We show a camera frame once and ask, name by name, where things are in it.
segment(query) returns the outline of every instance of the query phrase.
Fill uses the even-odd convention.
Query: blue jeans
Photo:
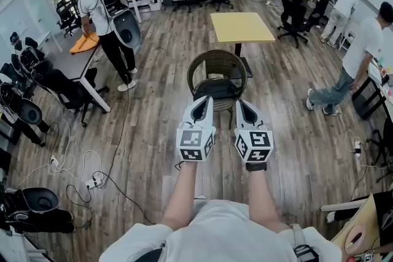
[[[340,78],[334,87],[312,90],[309,100],[314,105],[326,104],[325,111],[328,114],[334,114],[336,112],[336,106],[343,101],[350,91],[350,85],[353,81],[354,79],[342,68]]]

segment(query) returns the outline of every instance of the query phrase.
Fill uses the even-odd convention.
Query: wicker chair
[[[196,86],[193,84],[193,76],[196,68],[205,62],[206,66],[206,80],[199,82]],[[230,113],[229,129],[232,124],[233,111],[232,107],[236,104],[236,101],[240,99],[244,89],[247,85],[247,72],[243,62],[235,54],[226,52],[225,50],[210,50],[208,52],[198,55],[190,64],[187,81],[189,83],[190,91],[193,95],[198,91],[198,88],[202,83],[212,82],[214,80],[228,80],[231,76],[233,68],[237,67],[241,76],[241,85],[235,94],[234,98],[228,99],[214,99],[214,111],[221,112],[228,110]],[[223,78],[210,79],[210,74],[221,74]]]

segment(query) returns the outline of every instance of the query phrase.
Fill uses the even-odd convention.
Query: floor
[[[257,12],[273,34],[280,24],[280,9],[267,6],[266,0],[232,0],[234,12]],[[221,12],[229,11],[222,6]],[[99,63],[109,69],[104,96],[111,112],[106,115],[96,107],[87,114],[87,128],[79,116],[68,113],[71,141],[67,154],[74,154],[71,172],[80,176],[87,150],[96,151],[107,172],[114,158],[111,176],[119,187],[145,210],[153,222],[159,222],[176,180],[176,128],[192,97],[187,85],[187,68],[198,54],[212,49],[234,51],[234,45],[218,43],[210,13],[213,6],[183,8],[172,12],[164,7],[159,12],[142,14],[143,45],[136,55],[137,87],[120,93],[120,78],[102,56]],[[275,150],[268,162],[268,182],[277,208],[285,222],[315,226],[331,239],[339,230],[337,224],[327,226],[320,206],[349,201],[351,193],[364,173],[345,144],[347,130],[362,139],[370,137],[374,128],[383,127],[386,114],[380,107],[369,121],[362,121],[352,106],[350,96],[340,105],[341,115],[325,116],[321,108],[309,112],[305,107],[309,87],[333,84],[341,71],[343,54],[319,41],[320,30],[313,29],[308,45],[296,49],[293,39],[284,37],[273,44],[243,45],[244,55],[254,73],[249,79],[243,99],[250,101],[266,115],[265,123],[273,131]],[[371,94],[371,88],[365,91]],[[68,127],[62,119],[61,105],[43,90],[37,90],[34,101],[41,106],[48,123],[59,123],[56,141],[53,126],[47,145],[39,148],[21,137],[12,160],[10,183],[17,186],[33,169],[48,162],[51,154],[63,160],[69,140]],[[196,195],[208,199],[247,202],[247,172],[232,145],[233,128],[228,130],[229,113],[215,113],[216,144],[212,154],[198,168]],[[367,150],[362,162],[371,163],[375,149]],[[71,167],[72,158],[66,162]],[[80,180],[67,172],[48,175],[46,168],[33,173],[21,187],[41,186],[52,189],[60,198],[61,208],[73,212],[76,225],[89,218],[83,207],[73,206],[66,198],[66,186],[75,185],[84,199],[88,191],[84,182],[99,169],[99,159],[87,153],[84,174]],[[389,180],[375,183],[383,171],[370,168],[357,187],[354,197],[385,190]],[[69,189],[70,198],[80,203]],[[32,240],[45,248],[57,262],[97,261],[100,254],[135,223],[143,223],[141,211],[126,200],[112,183],[104,190],[91,191],[88,204],[93,209],[92,226],[74,234],[32,235]]]

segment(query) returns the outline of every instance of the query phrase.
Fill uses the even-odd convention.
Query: khaki pants
[[[327,23],[327,26],[325,27],[325,30],[322,33],[321,37],[323,39],[328,38],[330,33],[332,33],[333,28],[336,27],[336,30],[334,31],[333,35],[329,40],[329,42],[335,44],[338,39],[338,36],[340,36],[347,22],[348,22],[348,18],[345,15],[343,15],[340,11],[333,8],[332,13],[330,14],[329,22]]]

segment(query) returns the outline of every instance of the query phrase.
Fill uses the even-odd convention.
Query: chair seat cushion
[[[235,99],[239,91],[240,88],[230,79],[207,79],[196,86],[193,99],[196,100],[205,95],[213,99]]]

